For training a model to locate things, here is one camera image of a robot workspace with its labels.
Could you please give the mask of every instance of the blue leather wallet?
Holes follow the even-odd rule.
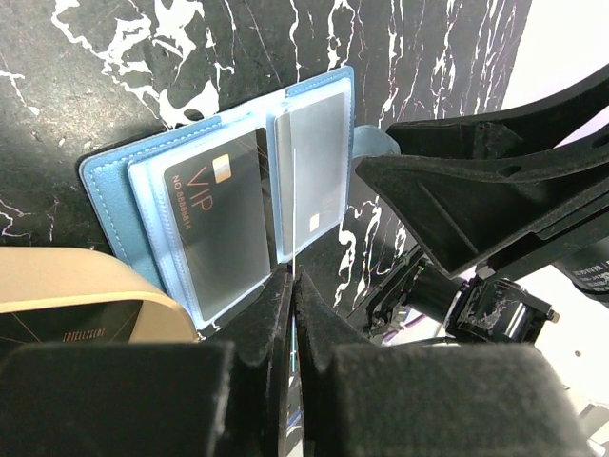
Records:
[[[275,263],[340,223],[353,86],[351,68],[333,70],[83,161],[115,255],[182,304],[197,328],[213,323]]]

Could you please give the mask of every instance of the beige object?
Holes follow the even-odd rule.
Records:
[[[80,248],[0,248],[0,313],[142,300],[130,342],[192,342],[187,312],[118,259]]]

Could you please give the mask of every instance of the marble background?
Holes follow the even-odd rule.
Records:
[[[79,158],[350,65],[357,123],[498,109],[530,0],[6,0],[0,240],[108,251]],[[301,255],[346,315],[412,241],[356,176]]]

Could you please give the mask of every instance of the blue card holder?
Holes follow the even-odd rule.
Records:
[[[334,70],[212,118],[83,161],[81,178],[115,255],[185,306],[197,328],[211,324],[230,306],[214,308],[206,316],[198,311],[206,305],[199,304],[196,299],[196,287],[192,284],[196,274],[188,266],[184,249],[179,244],[176,217],[167,205],[167,186],[159,173],[175,164],[176,158],[186,160],[198,153],[201,147],[222,143],[240,131],[265,129],[273,213],[271,230],[276,239],[276,251],[271,252],[268,264],[261,265],[256,271],[256,278],[248,278],[251,288],[233,293],[234,299],[230,303],[234,304],[266,279],[273,262],[289,260],[294,252],[302,250],[340,222],[346,209],[353,150],[353,84],[351,68]],[[310,130],[310,127],[316,127],[315,122],[310,122],[314,118],[311,113],[314,114],[316,109],[323,114],[329,107],[324,102],[335,96],[344,98],[343,107],[347,115],[342,140],[347,147],[341,165],[341,179],[335,186],[338,190],[332,189],[334,199],[330,202],[332,205],[327,205],[332,206],[334,212],[327,217],[324,214],[315,213],[310,217],[306,214],[304,221],[310,223],[309,228],[319,227],[303,229],[299,238],[299,223],[294,216],[298,209],[311,207],[312,203],[297,201],[292,203],[292,208],[289,205],[295,196],[307,195],[303,192],[307,182],[299,175],[299,170],[307,168],[310,173],[317,174],[324,170],[324,162],[316,159],[315,151],[305,147],[307,135],[316,134]]]

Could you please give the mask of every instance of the card chip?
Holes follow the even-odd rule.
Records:
[[[308,221],[308,229],[309,231],[315,231],[320,226],[320,213],[313,214],[313,216]]]
[[[217,159],[213,159],[211,165],[213,166],[213,173],[216,177],[216,183],[222,183],[232,176],[232,173],[230,172],[230,158],[228,157],[228,154],[221,155]]]

